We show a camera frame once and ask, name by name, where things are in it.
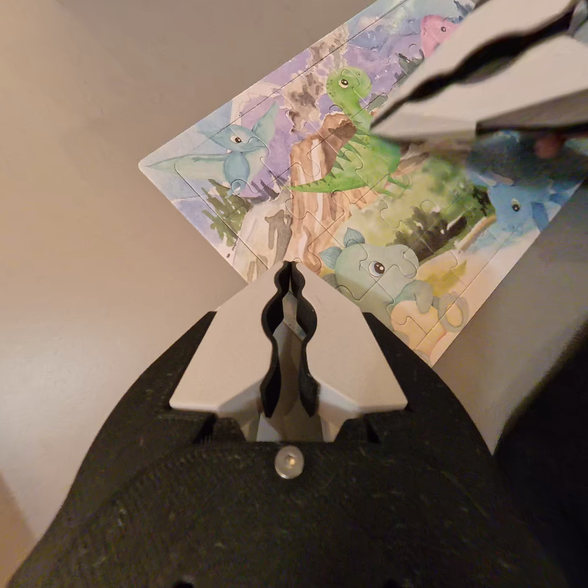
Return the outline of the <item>dinosaur jigsaw puzzle board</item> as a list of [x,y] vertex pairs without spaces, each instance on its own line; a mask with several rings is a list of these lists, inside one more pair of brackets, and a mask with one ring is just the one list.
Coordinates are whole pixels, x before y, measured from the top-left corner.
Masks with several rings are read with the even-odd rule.
[[371,120],[472,1],[378,1],[143,158],[247,281],[306,265],[434,364],[587,179],[587,139],[541,160],[506,131],[472,153]]

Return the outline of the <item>person's right hand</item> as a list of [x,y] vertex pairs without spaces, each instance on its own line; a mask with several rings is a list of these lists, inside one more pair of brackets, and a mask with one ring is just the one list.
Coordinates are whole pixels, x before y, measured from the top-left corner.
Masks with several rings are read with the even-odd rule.
[[544,134],[536,139],[534,143],[535,155],[540,159],[554,158],[567,141],[562,134]]

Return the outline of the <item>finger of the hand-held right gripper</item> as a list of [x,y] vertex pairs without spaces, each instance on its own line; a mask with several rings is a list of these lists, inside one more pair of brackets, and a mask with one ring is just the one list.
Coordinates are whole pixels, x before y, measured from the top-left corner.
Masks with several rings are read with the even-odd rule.
[[578,1],[488,1],[389,95],[386,110],[429,98],[497,59],[514,58],[540,40],[568,32],[578,14]]
[[587,44],[567,35],[535,45],[474,82],[380,112],[371,132],[394,142],[473,142],[500,130],[587,131]]

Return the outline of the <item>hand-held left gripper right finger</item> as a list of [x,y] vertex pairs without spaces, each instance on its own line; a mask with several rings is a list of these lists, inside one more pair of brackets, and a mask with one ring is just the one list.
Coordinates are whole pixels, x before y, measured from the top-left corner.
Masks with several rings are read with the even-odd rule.
[[347,420],[405,409],[408,400],[359,307],[304,265],[292,264],[290,279],[305,333],[301,402],[319,416],[323,440],[333,442]]

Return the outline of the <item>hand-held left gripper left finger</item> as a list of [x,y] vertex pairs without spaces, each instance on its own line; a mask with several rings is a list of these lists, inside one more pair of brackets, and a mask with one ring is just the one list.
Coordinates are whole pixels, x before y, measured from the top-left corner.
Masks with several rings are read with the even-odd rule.
[[272,417],[281,393],[275,330],[290,262],[276,264],[221,305],[170,399],[175,410]]

